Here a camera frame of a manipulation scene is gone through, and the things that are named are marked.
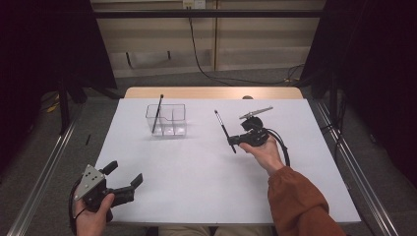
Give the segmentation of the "black pen with silver tip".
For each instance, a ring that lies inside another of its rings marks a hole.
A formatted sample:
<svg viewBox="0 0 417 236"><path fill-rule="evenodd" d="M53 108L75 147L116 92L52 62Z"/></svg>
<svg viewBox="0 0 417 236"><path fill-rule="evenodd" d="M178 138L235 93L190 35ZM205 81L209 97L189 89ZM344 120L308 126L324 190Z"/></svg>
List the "black pen with silver tip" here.
<svg viewBox="0 0 417 236"><path fill-rule="evenodd" d="M156 112L155 112L155 116L154 116L154 120L153 120L153 124L152 124L152 129L151 129L152 134L154 134L154 132L155 132L156 123L157 123L157 119L158 119L158 116L159 116L159 113L160 113L160 107L161 107L161 102L162 102L163 98L164 98L164 94L161 94L159 96L159 101L158 101L158 105L156 107Z"/></svg>

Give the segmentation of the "white wall socket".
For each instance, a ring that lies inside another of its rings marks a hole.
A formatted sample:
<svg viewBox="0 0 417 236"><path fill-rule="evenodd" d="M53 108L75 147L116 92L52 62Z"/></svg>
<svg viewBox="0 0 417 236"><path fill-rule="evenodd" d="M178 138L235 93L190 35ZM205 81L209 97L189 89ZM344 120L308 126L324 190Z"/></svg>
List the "white wall socket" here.
<svg viewBox="0 0 417 236"><path fill-rule="evenodd" d="M197 9L203 10L207 2L206 0L182 0L183 8L187 10Z"/></svg>

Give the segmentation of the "light wooden table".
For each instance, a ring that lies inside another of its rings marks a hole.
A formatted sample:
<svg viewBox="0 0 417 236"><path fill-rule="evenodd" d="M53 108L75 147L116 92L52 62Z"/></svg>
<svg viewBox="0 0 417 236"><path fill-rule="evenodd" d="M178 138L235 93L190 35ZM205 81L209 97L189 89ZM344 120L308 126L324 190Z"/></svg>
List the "light wooden table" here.
<svg viewBox="0 0 417 236"><path fill-rule="evenodd" d="M132 87L126 98L201 98L201 99L302 99L298 88L292 87Z"/></svg>

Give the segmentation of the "black curtain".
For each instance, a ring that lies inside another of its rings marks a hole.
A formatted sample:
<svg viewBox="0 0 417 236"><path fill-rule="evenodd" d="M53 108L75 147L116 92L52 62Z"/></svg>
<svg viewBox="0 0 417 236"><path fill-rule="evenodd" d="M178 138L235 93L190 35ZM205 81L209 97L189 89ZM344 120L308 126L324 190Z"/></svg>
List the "black curtain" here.
<svg viewBox="0 0 417 236"><path fill-rule="evenodd" d="M0 0L0 173L60 86L77 102L117 87L90 0Z"/></svg>
<svg viewBox="0 0 417 236"><path fill-rule="evenodd" d="M326 0L301 81L342 89L417 187L417 0Z"/></svg>

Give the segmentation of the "aluminium rail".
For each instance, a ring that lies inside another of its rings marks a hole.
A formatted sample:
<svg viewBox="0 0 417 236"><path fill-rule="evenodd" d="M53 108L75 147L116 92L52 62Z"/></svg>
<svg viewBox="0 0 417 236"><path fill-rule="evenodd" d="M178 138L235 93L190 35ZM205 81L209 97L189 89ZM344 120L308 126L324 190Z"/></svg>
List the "aluminium rail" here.
<svg viewBox="0 0 417 236"><path fill-rule="evenodd" d="M65 148L70 141L76 124L84 110L84 105L77 105L74 113L70 116L69 125L64 132L58 137L57 142L49 154L48 159L40 175L34 183L28 198L21 207L16 219L14 220L7 236L25 236L30 222L44 196L47 186L49 185L51 175L56 169L58 162L63 155Z"/></svg>
<svg viewBox="0 0 417 236"><path fill-rule="evenodd" d="M325 103L323 101L317 101L316 105L322 119L326 123L325 130L334 140L334 159L337 159L336 154L339 152L382 234L384 236L399 236L386 208L383 206L376 192L370 185L350 146L342 136L341 131L335 126L335 122L330 120L330 112Z"/></svg>

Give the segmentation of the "black metal stand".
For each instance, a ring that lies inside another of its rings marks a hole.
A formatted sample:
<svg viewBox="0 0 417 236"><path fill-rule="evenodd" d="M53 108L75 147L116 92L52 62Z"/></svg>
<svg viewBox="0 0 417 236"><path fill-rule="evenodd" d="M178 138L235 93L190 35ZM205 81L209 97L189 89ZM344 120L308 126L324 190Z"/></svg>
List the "black metal stand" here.
<svg viewBox="0 0 417 236"><path fill-rule="evenodd" d="M335 72L331 73L331 84L329 89L329 107L331 112L337 110L337 75Z"/></svg>
<svg viewBox="0 0 417 236"><path fill-rule="evenodd" d="M70 125L70 113L68 105L68 94L65 86L65 81L61 79L58 82L58 92L59 92L59 105L61 112L61 131L60 134L63 135Z"/></svg>

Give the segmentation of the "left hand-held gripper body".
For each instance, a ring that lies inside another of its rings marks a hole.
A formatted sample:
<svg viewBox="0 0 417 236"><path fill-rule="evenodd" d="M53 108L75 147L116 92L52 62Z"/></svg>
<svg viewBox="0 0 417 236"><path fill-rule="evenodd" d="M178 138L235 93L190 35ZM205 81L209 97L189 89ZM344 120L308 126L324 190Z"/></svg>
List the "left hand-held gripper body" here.
<svg viewBox="0 0 417 236"><path fill-rule="evenodd" d="M118 189L108 188L107 175L100 173L99 170L89 164L87 165L73 194L75 202L82 201L85 203L86 210L97 212L102 200L108 194L115 195L112 207L121 206L134 200L135 189L131 185Z"/></svg>

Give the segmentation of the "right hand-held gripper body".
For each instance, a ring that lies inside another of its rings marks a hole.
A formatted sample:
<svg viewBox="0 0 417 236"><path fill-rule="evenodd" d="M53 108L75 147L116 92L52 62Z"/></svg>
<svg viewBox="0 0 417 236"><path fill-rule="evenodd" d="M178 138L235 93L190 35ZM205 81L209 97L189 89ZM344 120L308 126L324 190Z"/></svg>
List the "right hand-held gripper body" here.
<svg viewBox="0 0 417 236"><path fill-rule="evenodd" d="M240 143L246 143L252 147L260 147L267 141L268 131L264 127L263 121L258 117L258 114L271 109L272 106L250 111L241 116L241 119L243 119L241 126L243 127L245 134L240 136Z"/></svg>

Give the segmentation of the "black pen with white print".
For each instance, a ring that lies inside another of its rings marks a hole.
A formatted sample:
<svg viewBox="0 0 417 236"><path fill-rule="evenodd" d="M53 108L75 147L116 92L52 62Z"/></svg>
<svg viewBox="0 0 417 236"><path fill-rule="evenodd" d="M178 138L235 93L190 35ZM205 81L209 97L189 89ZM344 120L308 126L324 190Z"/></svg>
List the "black pen with white print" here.
<svg viewBox="0 0 417 236"><path fill-rule="evenodd" d="M235 149L234 145L231 145L231 144L229 143L229 138L230 138L230 137L229 137L228 132L227 132L227 130L226 130L226 128L225 128L225 126L224 126L224 124L223 124L223 121L222 121L222 119L221 119L221 117L220 117L220 115L219 115L218 111L217 111L217 110L215 110L215 109L214 109L214 114L215 114L215 116L216 116L216 118L217 118L217 120L218 120L218 122L219 122L219 124L220 124L220 127L221 127L221 129L222 129L222 131L223 131L223 133L224 133L225 137L226 137L227 143L231 146L232 151L233 151L234 153L236 153L236 149Z"/></svg>

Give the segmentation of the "white table mat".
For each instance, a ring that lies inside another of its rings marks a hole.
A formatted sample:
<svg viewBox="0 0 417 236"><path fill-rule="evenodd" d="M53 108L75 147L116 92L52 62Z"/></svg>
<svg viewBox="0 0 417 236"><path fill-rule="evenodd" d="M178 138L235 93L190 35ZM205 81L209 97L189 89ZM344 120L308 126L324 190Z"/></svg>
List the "white table mat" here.
<svg viewBox="0 0 417 236"><path fill-rule="evenodd" d="M288 148L290 165L324 194L331 217L339 223L359 219L347 188L305 99L184 99L187 134L157 138L146 119L148 99L120 100L96 162L118 168L108 186L127 185L144 176L132 202L117 206L114 219L139 224L270 224L268 175L248 153L228 145L214 114L229 136L242 133L240 116L260 114Z"/></svg>

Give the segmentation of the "clear plastic organizer box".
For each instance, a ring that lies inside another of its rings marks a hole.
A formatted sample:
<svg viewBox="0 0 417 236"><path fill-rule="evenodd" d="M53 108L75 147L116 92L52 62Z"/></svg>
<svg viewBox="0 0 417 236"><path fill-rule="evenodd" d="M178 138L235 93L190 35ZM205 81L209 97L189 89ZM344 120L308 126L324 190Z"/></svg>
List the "clear plastic organizer box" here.
<svg viewBox="0 0 417 236"><path fill-rule="evenodd" d="M146 119L151 133L157 104L147 107ZM186 108L184 104L161 104L154 137L185 137L187 134Z"/></svg>

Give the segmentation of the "person's left hand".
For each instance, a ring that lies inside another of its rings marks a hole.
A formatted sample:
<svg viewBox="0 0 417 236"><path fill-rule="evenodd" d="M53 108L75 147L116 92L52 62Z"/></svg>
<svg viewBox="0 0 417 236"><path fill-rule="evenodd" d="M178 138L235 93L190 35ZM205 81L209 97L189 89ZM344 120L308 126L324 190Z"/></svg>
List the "person's left hand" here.
<svg viewBox="0 0 417 236"><path fill-rule="evenodd" d="M75 204L77 236L102 236L106 227L106 215L115 199L108 194L101 202L97 212L85 209L85 203L77 201Z"/></svg>

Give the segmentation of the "person's right hand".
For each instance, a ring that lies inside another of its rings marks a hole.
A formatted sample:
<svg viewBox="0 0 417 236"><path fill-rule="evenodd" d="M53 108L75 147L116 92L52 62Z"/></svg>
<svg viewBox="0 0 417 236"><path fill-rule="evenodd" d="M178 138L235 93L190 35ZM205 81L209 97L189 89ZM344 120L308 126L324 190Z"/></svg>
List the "person's right hand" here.
<svg viewBox="0 0 417 236"><path fill-rule="evenodd" d="M260 147L252 147L246 143L241 143L239 147L245 152L250 153L269 176L284 167L276 139L273 137L269 137Z"/></svg>

